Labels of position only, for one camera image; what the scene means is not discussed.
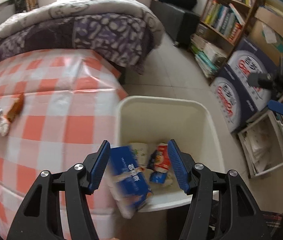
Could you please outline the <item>purple patterned bed sheet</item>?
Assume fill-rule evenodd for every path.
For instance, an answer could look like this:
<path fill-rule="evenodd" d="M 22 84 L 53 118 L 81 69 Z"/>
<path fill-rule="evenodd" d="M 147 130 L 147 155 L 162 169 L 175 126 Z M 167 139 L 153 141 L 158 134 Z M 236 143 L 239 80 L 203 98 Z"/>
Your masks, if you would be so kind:
<path fill-rule="evenodd" d="M 0 42 L 0 62 L 41 49 L 91 49 L 118 69 L 139 74 L 154 49 L 154 37 L 140 18 L 106 13 L 48 20 L 18 31 Z"/>

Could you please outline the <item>white grey patterned quilt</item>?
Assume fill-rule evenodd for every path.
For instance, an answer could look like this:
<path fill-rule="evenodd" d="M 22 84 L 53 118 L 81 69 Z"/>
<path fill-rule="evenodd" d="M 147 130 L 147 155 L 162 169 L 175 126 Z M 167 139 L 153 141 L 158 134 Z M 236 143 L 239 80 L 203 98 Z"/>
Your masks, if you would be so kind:
<path fill-rule="evenodd" d="M 154 45 L 161 44 L 165 29 L 146 5 L 136 0 L 60 0 L 30 12 L 14 14 L 0 24 L 0 41 L 32 25 L 48 20 L 96 14 L 124 14 L 141 18 L 153 33 Z"/>

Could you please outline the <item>lower Ganten water carton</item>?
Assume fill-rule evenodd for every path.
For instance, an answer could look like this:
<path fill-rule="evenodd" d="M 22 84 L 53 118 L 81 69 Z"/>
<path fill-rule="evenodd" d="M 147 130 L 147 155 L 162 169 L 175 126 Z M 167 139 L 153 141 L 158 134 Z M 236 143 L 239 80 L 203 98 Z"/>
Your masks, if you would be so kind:
<path fill-rule="evenodd" d="M 258 112 L 250 94 L 228 65 L 218 72 L 210 89 L 231 133 L 242 129 L 246 121 Z"/>

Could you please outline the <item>white plastic trash bin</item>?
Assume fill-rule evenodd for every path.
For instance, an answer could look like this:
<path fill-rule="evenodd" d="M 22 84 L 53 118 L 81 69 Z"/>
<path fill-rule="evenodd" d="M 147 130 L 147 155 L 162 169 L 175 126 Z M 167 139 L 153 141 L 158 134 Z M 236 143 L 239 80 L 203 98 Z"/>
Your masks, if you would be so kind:
<path fill-rule="evenodd" d="M 225 172 L 216 127 L 199 102 L 152 96 L 128 96 L 116 112 L 116 146 L 148 144 L 152 154 L 161 142 L 173 139 L 182 152 L 212 171 Z"/>

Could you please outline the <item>red snack cup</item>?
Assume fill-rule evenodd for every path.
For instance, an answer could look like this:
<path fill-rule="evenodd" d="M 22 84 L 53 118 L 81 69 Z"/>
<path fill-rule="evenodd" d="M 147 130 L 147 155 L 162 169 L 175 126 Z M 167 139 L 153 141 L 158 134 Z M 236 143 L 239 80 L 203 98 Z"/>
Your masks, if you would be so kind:
<path fill-rule="evenodd" d="M 161 173 L 167 173 L 170 169 L 170 159 L 167 152 L 167 144 L 160 143 L 157 146 L 154 170 Z"/>

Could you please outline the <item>small blue carton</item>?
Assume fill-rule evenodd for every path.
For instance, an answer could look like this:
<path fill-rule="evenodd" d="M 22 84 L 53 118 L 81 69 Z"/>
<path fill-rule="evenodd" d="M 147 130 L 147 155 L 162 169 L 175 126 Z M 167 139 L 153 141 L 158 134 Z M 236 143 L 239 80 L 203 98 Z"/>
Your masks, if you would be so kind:
<path fill-rule="evenodd" d="M 154 171 L 150 174 L 149 181 L 156 184 L 164 184 L 167 178 L 167 173 Z"/>

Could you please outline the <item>brown cardboard box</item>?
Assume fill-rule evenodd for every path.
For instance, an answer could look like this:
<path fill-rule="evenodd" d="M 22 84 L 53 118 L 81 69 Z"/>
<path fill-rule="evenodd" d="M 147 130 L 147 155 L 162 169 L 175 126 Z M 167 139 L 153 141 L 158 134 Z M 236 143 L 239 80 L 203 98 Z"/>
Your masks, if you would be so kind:
<path fill-rule="evenodd" d="M 283 56 L 283 18 L 264 7 L 257 9 L 254 18 L 248 38 L 278 65 Z"/>

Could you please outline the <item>blue cookie box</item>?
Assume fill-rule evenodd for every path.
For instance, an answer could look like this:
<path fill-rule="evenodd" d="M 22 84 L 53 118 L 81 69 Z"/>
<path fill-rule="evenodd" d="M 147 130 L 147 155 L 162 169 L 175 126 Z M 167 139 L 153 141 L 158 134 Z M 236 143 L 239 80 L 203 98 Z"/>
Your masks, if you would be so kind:
<path fill-rule="evenodd" d="M 130 146 L 111 148 L 105 177 L 117 207 L 126 219 L 132 218 L 152 196 Z"/>

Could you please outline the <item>white floral paper cup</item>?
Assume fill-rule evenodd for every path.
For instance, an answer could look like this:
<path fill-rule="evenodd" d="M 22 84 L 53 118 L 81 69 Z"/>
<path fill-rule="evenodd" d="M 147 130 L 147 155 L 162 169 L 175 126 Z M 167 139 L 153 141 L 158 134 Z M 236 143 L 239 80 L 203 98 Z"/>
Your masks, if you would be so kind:
<path fill-rule="evenodd" d="M 130 147 L 138 165 L 146 168 L 148 160 L 148 145 L 141 142 L 131 142 Z"/>

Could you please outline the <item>wooden bookshelf with books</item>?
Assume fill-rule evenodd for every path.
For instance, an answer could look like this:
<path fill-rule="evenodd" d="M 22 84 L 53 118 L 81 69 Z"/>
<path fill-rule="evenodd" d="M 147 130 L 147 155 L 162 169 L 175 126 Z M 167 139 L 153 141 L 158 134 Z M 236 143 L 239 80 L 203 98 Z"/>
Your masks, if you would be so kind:
<path fill-rule="evenodd" d="M 249 25 L 259 0 L 207 0 L 190 51 L 203 75 L 212 82 L 230 58 Z"/>

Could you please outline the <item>red white checkered tablecloth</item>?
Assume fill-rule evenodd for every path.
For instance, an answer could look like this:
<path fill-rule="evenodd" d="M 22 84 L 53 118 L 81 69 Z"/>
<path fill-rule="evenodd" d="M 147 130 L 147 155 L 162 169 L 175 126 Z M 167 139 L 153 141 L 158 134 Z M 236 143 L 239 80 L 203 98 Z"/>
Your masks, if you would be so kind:
<path fill-rule="evenodd" d="M 116 107 L 126 96 L 118 77 L 92 50 L 36 50 L 0 62 L 4 113 L 24 96 L 8 135 L 0 135 L 1 237 L 41 171 L 65 171 L 104 140 L 114 143 Z"/>

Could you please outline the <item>black storage bench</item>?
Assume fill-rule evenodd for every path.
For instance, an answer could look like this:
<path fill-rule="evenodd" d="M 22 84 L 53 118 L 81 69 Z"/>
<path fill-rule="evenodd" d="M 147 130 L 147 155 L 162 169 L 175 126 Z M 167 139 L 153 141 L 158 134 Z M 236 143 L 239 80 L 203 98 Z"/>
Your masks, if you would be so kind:
<path fill-rule="evenodd" d="M 172 4 L 152 0 L 151 11 L 163 24 L 166 33 L 172 38 L 176 47 L 188 48 L 190 37 L 196 32 L 200 16 Z"/>

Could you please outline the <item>white crate with papers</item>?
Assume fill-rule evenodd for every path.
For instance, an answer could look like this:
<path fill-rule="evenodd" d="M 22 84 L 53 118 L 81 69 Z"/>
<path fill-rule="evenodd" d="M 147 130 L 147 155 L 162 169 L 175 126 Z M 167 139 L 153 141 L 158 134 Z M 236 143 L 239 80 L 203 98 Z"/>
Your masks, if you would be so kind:
<path fill-rule="evenodd" d="M 283 116 L 271 110 L 238 132 L 248 166 L 248 177 L 265 176 L 283 167 Z"/>

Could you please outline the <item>orange peel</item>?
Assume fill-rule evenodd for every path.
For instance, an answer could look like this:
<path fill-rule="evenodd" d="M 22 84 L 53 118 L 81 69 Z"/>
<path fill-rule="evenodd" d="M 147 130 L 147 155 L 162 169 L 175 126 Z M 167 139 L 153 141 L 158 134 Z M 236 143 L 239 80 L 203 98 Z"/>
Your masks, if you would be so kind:
<path fill-rule="evenodd" d="M 14 101 L 13 105 L 6 114 L 6 118 L 10 123 L 13 123 L 15 118 L 22 112 L 24 105 L 24 94 L 20 94 Z"/>

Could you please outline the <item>ganten water carton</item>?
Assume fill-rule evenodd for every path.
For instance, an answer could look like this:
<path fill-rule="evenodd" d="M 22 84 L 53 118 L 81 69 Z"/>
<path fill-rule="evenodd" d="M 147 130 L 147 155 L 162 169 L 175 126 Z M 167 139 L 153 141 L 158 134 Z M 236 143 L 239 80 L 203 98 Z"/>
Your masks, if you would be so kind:
<path fill-rule="evenodd" d="M 246 121 L 258 112 L 250 94 L 228 65 L 218 72 L 210 89 L 231 133 L 242 129 Z"/>
<path fill-rule="evenodd" d="M 227 64 L 244 85 L 257 110 L 263 110 L 271 98 L 271 92 L 248 85 L 247 79 L 252 73 L 274 74 L 276 71 L 274 62 L 253 42 L 242 38 Z"/>

